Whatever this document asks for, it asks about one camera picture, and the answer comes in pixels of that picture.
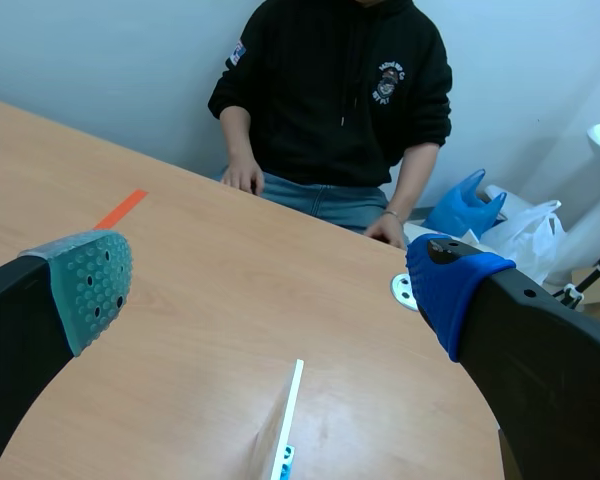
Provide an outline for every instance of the white plastic bag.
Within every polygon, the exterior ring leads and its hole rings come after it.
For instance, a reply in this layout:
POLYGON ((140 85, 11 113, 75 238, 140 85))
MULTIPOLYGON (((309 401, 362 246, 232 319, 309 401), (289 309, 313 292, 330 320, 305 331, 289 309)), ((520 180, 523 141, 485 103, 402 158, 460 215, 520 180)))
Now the white plastic bag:
POLYGON ((556 200, 525 210, 485 232, 480 241, 516 262, 518 270, 542 285, 565 238, 562 223, 554 213, 561 206, 556 200))

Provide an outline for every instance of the orange tape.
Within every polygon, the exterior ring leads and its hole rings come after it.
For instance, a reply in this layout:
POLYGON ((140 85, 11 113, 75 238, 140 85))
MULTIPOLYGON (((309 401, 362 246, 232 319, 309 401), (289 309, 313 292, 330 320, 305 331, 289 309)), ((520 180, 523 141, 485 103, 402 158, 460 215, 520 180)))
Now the orange tape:
POLYGON ((127 215, 140 201, 147 196, 144 190, 136 190, 129 195, 120 205, 114 208, 106 217, 104 217, 94 230, 109 230, 113 228, 122 218, 127 215))

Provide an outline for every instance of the hoodie logo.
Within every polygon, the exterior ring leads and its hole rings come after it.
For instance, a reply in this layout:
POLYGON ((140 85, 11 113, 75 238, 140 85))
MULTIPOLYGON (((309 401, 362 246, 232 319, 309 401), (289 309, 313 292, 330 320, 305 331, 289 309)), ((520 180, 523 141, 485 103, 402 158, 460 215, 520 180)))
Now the hoodie logo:
POLYGON ((380 105, 388 105, 396 87, 404 80, 404 68, 398 62, 386 62, 380 65, 380 71, 382 78, 373 91, 373 99, 380 105))
POLYGON ((231 54, 231 57, 229 57, 229 60, 231 61, 231 63, 233 63, 234 67, 238 66, 238 62, 240 61, 240 59, 242 58, 242 56, 245 53, 247 53, 247 49, 244 48, 244 45, 242 44, 242 39, 241 39, 238 42, 238 45, 236 45, 235 50, 231 54))

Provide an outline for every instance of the hand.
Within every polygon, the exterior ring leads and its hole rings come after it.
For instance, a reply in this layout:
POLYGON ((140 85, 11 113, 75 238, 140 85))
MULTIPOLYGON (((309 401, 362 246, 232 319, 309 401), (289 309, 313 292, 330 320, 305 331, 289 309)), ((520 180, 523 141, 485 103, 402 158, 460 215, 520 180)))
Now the hand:
POLYGON ((404 227, 395 215, 384 214, 364 232, 365 236, 379 240, 382 243, 406 250, 404 243, 404 227))
POLYGON ((231 159, 221 183, 258 196, 264 192, 264 174, 252 155, 231 159))

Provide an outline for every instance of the hoodie sleeve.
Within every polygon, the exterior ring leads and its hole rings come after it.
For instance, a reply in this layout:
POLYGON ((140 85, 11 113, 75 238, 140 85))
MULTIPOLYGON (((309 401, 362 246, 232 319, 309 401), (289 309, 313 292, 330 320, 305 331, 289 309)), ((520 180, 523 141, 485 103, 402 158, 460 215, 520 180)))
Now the hoodie sleeve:
POLYGON ((409 93, 407 148, 423 143, 443 146, 451 134, 448 93, 453 83, 447 51, 437 29, 409 93))
POLYGON ((227 70, 216 85, 209 110, 216 118, 222 111, 231 106, 239 106, 250 113, 257 105, 260 95, 259 81, 264 75, 265 48, 268 40, 272 5, 276 0, 265 1, 247 23, 235 50, 227 59, 227 70))

